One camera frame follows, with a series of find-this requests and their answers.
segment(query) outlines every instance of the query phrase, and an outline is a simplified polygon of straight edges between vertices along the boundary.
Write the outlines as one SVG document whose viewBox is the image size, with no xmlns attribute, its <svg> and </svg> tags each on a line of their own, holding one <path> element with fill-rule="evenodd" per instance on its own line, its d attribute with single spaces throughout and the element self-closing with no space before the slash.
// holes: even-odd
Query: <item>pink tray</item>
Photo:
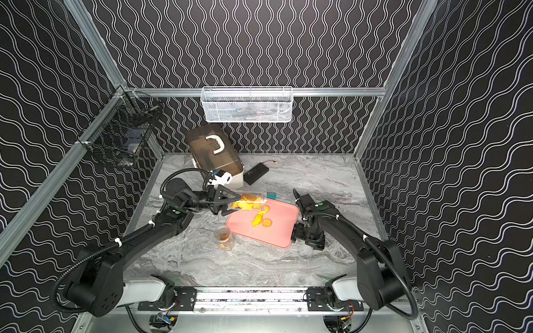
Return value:
<svg viewBox="0 0 533 333">
<path fill-rule="evenodd" d="M 231 232 L 238 235 L 280 248 L 288 248 L 290 236 L 300 211 L 294 205 L 272 199 L 267 199 L 266 205 L 269 206 L 270 210 L 263 215 L 263 218 L 272 220 L 270 227 L 266 228 L 262 224 L 252 226 L 252 221 L 258 213 L 256 210 L 239 210 L 231 213 L 226 221 L 226 226 L 231 229 Z"/>
</svg>

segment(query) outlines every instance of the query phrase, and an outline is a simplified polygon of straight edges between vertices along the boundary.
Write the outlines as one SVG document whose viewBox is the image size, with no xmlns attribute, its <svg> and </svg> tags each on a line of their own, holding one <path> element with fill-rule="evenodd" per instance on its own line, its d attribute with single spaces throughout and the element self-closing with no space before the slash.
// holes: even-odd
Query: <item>wall-mounted basket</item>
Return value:
<svg viewBox="0 0 533 333">
<path fill-rule="evenodd" d="M 82 144 L 92 152 L 93 160 L 106 166 L 134 166 L 162 109 L 163 103 L 157 98 L 125 93 L 91 139 Z"/>
<path fill-rule="evenodd" d="M 203 87 L 200 103 L 209 123 L 288 123 L 292 87 Z"/>
</svg>

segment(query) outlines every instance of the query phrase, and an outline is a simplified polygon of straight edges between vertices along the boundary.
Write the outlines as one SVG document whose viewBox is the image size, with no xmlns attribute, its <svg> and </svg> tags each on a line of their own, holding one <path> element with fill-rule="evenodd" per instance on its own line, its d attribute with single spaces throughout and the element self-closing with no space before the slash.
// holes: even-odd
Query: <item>storage box lid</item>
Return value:
<svg viewBox="0 0 533 333">
<path fill-rule="evenodd" d="M 194 128 L 186 133 L 185 138 L 199 168 L 213 171 L 222 169 L 232 175 L 243 172 L 239 155 L 219 125 Z"/>
</svg>

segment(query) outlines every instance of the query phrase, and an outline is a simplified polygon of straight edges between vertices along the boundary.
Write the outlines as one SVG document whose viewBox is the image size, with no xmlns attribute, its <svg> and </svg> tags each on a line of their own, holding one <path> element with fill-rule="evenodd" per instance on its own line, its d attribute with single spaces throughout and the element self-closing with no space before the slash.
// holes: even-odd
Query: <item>white wire basket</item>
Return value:
<svg viewBox="0 0 533 333">
<path fill-rule="evenodd" d="M 200 103 L 209 123 L 288 123 L 292 87 L 203 87 Z"/>
</svg>

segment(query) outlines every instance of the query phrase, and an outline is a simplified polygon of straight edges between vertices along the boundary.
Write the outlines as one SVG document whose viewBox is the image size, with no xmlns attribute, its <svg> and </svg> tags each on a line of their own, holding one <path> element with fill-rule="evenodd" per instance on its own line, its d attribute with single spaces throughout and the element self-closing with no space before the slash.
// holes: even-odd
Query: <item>black wire basket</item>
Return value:
<svg viewBox="0 0 533 333">
<path fill-rule="evenodd" d="M 92 152 L 94 161 L 107 167 L 136 166 L 162 109 L 157 98 L 125 93 L 91 139 L 82 144 Z"/>
</svg>

